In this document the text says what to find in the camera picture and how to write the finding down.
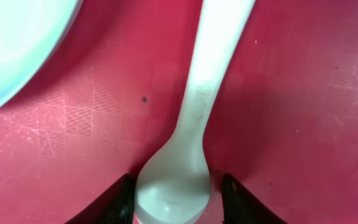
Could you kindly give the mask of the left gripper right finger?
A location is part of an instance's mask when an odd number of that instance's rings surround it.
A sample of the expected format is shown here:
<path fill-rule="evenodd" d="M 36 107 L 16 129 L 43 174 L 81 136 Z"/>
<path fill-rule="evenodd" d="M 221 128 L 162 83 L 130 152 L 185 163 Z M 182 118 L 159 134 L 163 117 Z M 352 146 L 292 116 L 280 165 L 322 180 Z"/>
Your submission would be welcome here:
<path fill-rule="evenodd" d="M 287 224 L 231 174 L 221 181 L 224 224 Z"/>

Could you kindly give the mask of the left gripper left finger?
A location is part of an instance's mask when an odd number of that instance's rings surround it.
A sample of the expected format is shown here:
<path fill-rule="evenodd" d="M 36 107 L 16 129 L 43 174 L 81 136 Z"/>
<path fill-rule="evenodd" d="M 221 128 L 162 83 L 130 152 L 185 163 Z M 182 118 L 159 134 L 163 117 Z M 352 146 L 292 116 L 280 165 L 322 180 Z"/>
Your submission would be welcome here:
<path fill-rule="evenodd" d="M 124 174 L 65 224 L 132 224 L 135 178 Z"/>

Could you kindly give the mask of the white plastic spoon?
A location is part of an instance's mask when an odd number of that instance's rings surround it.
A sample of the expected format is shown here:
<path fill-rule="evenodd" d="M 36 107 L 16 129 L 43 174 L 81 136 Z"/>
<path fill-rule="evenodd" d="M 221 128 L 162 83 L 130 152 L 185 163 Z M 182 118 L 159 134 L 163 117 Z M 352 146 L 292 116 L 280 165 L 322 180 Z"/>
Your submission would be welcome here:
<path fill-rule="evenodd" d="M 255 0 L 204 0 L 177 125 L 136 181 L 139 223 L 195 223 L 211 195 L 203 135 Z"/>

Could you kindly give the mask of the light blue round plate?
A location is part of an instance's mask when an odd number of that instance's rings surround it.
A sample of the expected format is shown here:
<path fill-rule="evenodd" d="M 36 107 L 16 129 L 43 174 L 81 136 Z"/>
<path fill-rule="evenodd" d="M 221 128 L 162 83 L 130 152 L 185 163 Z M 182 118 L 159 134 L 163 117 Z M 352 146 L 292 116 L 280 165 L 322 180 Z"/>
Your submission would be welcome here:
<path fill-rule="evenodd" d="M 82 0 L 0 0 L 0 107 L 37 73 L 66 36 Z"/>

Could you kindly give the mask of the red plastic serving tray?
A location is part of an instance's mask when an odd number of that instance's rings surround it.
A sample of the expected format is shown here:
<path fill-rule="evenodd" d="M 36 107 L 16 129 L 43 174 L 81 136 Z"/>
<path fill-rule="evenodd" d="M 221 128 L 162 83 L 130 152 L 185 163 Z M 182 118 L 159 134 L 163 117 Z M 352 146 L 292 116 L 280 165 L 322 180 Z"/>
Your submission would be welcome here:
<path fill-rule="evenodd" d="M 0 108 L 0 223 L 65 223 L 177 123 L 201 1 L 85 1 Z M 204 135 L 215 183 L 288 223 L 358 223 L 358 0 L 258 0 Z"/>

